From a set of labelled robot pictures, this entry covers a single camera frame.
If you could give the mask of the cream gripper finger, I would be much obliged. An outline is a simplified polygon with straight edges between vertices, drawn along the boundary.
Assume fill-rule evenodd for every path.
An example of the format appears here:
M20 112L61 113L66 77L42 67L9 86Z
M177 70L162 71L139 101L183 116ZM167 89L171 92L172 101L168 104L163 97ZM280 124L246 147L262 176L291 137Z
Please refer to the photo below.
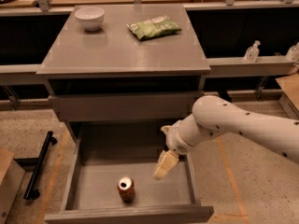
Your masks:
M172 150L162 151L153 172L153 178L160 180L165 177L177 164L178 154Z
M161 128L161 131L164 133L165 136L168 136L170 134L171 128L171 125L165 125Z

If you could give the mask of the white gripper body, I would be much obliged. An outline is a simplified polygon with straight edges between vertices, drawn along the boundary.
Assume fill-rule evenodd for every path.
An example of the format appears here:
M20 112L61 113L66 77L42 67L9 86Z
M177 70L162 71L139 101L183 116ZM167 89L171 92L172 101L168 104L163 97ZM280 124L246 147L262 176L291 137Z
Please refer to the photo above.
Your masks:
M175 123L166 137L166 146L178 155L186 155L194 149L194 129L191 125Z

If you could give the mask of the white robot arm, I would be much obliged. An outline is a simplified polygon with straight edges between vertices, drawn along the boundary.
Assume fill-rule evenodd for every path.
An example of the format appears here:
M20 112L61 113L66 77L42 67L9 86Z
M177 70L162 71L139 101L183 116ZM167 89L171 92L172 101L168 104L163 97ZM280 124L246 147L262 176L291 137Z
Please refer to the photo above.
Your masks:
M200 97L192 113L172 125L161 128L167 151L161 153L154 169L157 180L165 177L178 158L200 143L223 133L239 134L289 161L299 163L299 121L244 110L218 96Z

